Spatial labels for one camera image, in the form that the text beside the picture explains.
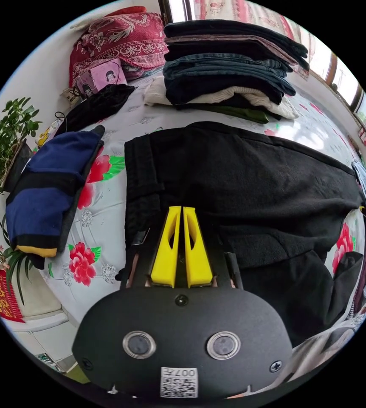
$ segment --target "bed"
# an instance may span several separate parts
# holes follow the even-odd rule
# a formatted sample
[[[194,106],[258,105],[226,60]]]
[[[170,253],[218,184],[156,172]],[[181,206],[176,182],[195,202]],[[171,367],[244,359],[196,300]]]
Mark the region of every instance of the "bed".
[[[214,121],[254,132],[286,138],[321,151],[351,167],[353,159],[359,159],[349,139],[315,103],[301,95],[291,98],[299,118],[296,120],[270,118],[260,125],[245,119],[221,113],[187,109],[177,111],[164,105],[147,106],[143,94],[154,76],[132,81],[137,87],[126,104],[114,116],[101,122],[106,132],[103,150],[92,168],[93,179],[102,181],[87,183],[81,194],[78,209],[68,236],[66,250],[53,259],[47,259],[41,271],[44,280],[61,302],[66,312],[79,324],[88,309],[104,296],[119,289],[115,275],[124,267],[125,240],[124,216],[127,176],[124,168],[124,143],[137,136],[160,129],[187,126],[197,121]],[[359,210],[347,216],[341,237],[329,252],[326,267],[333,274],[337,261],[346,251],[364,253],[365,226]],[[90,257],[90,276],[77,277],[70,268],[70,250],[75,248],[82,256],[87,248]],[[350,306],[340,320],[349,313]]]

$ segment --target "red poster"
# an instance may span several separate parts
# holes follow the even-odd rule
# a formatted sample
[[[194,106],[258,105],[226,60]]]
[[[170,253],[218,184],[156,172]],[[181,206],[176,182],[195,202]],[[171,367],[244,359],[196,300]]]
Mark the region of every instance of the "red poster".
[[[0,271],[0,316],[14,322],[24,323],[19,305],[14,297],[12,285],[10,285],[10,293],[6,283],[6,273],[2,270]]]

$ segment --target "red pillow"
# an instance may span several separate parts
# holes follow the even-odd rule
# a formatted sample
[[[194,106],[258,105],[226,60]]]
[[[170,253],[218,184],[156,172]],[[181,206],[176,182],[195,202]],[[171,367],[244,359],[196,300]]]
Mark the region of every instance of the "red pillow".
[[[120,14],[134,14],[134,13],[146,13],[146,7],[145,6],[125,7],[120,10],[114,11],[113,13],[107,14],[105,17],[119,16]]]
[[[163,66],[164,38],[158,13],[109,15],[94,21],[71,52],[70,88],[77,76],[114,58],[144,71]]]

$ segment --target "curtain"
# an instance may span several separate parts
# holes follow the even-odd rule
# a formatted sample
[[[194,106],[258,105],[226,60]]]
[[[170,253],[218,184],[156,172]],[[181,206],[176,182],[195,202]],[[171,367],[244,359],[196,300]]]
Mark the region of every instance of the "curtain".
[[[312,61],[315,53],[315,37],[299,24],[281,16],[273,10],[246,0],[194,0],[194,18],[196,20],[222,19],[257,24],[286,35],[303,44],[308,49],[307,61]],[[294,68],[302,78],[309,72],[298,66]]]

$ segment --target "pink bag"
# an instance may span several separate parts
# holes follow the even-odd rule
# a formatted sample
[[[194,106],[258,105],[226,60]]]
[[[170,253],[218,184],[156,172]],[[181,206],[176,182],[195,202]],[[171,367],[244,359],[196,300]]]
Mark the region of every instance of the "pink bag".
[[[80,93],[89,97],[109,84],[126,84],[121,60],[115,58],[84,72],[76,78],[76,86]]]

